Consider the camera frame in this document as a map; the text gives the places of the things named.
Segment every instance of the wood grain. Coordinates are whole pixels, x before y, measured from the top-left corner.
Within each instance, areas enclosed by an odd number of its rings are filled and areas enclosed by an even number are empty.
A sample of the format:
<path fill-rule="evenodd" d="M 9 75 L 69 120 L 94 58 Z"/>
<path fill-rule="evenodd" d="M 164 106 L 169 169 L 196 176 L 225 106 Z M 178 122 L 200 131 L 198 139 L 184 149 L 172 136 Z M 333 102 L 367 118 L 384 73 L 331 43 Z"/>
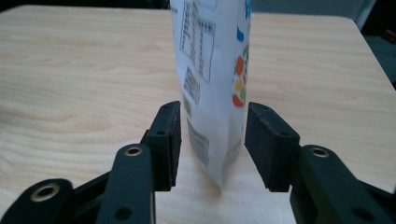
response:
<path fill-rule="evenodd" d="M 167 11 L 19 7 L 0 14 L 0 214 L 53 177 L 79 186 L 140 140 L 179 100 Z M 354 175 L 393 191 L 396 93 L 356 25 L 337 17 L 254 14 L 247 99 L 271 106 Z M 219 190 L 186 132 L 177 186 L 157 193 L 158 223 L 292 223 L 246 149 Z"/>

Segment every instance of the colorful logo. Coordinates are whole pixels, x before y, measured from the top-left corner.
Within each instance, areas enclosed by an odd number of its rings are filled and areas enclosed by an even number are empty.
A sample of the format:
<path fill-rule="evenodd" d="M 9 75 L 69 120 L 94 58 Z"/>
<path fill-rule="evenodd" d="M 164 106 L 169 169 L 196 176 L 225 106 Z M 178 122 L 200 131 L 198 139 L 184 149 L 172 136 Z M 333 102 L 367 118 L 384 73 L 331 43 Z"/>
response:
<path fill-rule="evenodd" d="M 247 97 L 248 79 L 248 45 L 243 53 L 235 60 L 233 74 L 233 104 L 236 107 L 243 107 Z"/>

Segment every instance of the bolt hole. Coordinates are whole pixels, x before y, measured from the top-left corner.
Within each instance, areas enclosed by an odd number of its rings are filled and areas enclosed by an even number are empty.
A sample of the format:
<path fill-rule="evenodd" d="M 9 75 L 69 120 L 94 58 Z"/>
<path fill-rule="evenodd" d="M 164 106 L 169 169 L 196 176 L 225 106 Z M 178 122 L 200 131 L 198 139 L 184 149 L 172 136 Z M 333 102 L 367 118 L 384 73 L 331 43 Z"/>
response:
<path fill-rule="evenodd" d="M 131 147 L 125 150 L 126 156 L 137 156 L 142 153 L 143 149 L 140 147 Z"/>
<path fill-rule="evenodd" d="M 321 157 L 321 158 L 329 157 L 329 153 L 326 150 L 321 149 L 321 148 L 314 147 L 314 148 L 311 148 L 310 151 L 314 156 L 317 156 L 317 157 Z"/>
<path fill-rule="evenodd" d="M 368 222 L 374 222 L 375 221 L 375 218 L 373 217 L 373 215 L 370 212 L 368 212 L 368 211 L 366 211 L 366 210 L 364 210 L 362 208 L 359 208 L 359 207 L 358 208 L 354 208 L 354 209 L 352 209 L 352 211 L 355 214 L 355 216 L 357 216 L 360 219 L 363 219 L 363 220 L 368 221 Z"/>
<path fill-rule="evenodd" d="M 118 221 L 123 221 L 130 218 L 132 215 L 132 209 L 130 207 L 121 207 L 116 211 L 114 217 Z"/>
<path fill-rule="evenodd" d="M 55 196 L 60 189 L 61 188 L 59 187 L 59 185 L 50 183 L 35 190 L 35 192 L 33 192 L 32 196 L 30 197 L 30 200 L 32 200 L 35 203 L 44 202 Z"/>

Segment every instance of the barcode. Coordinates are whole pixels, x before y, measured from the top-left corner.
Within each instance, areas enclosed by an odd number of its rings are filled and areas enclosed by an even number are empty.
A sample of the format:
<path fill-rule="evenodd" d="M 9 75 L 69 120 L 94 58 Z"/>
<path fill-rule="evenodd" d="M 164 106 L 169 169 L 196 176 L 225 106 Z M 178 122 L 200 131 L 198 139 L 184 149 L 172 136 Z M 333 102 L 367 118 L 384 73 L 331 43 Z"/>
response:
<path fill-rule="evenodd" d="M 186 90 L 195 104 L 198 105 L 200 97 L 200 84 L 195 79 L 189 67 L 187 67 L 186 78 L 184 79 L 184 90 Z"/>
<path fill-rule="evenodd" d="M 189 128 L 189 137 L 192 149 L 194 149 L 195 154 L 197 155 L 198 159 L 205 165 L 209 164 L 209 156 L 207 154 L 207 150 L 209 148 L 209 140 L 206 137 L 195 131 L 189 120 L 187 119 L 187 125 Z"/>

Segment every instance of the black plastic part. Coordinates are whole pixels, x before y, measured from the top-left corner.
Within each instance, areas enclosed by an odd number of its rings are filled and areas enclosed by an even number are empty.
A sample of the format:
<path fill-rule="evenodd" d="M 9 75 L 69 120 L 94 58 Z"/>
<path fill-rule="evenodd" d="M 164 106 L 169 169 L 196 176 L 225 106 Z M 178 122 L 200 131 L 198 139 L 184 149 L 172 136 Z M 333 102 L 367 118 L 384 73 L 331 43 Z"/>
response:
<path fill-rule="evenodd" d="M 319 146 L 303 147 L 298 168 L 318 209 L 315 223 L 392 223 L 331 150 Z M 296 214 L 297 207 L 304 209 L 300 203 L 292 206 L 296 218 L 304 216 Z"/>
<path fill-rule="evenodd" d="M 161 106 L 141 143 L 148 145 L 153 155 L 155 190 L 171 190 L 176 185 L 180 155 L 180 102 Z"/>
<path fill-rule="evenodd" d="M 396 223 L 396 190 L 394 190 L 393 194 L 391 194 L 367 183 L 361 182 L 361 184 L 374 198 L 374 200 L 382 207 L 382 210 L 384 210 L 389 215 L 389 218 L 393 221 L 393 223 Z"/>
<path fill-rule="evenodd" d="M 150 148 L 125 146 L 117 152 L 95 223 L 155 222 Z"/>
<path fill-rule="evenodd" d="M 72 184 L 47 179 L 27 189 L 4 214 L 2 224 L 69 223 L 74 212 Z"/>
<path fill-rule="evenodd" d="M 249 103 L 245 146 L 270 191 L 289 191 L 290 162 L 298 154 L 299 142 L 299 134 L 273 109 Z"/>
<path fill-rule="evenodd" d="M 96 220 L 109 176 L 110 172 L 107 172 L 74 190 L 76 213 L 72 219 L 73 224 L 93 223 L 92 221 Z"/>

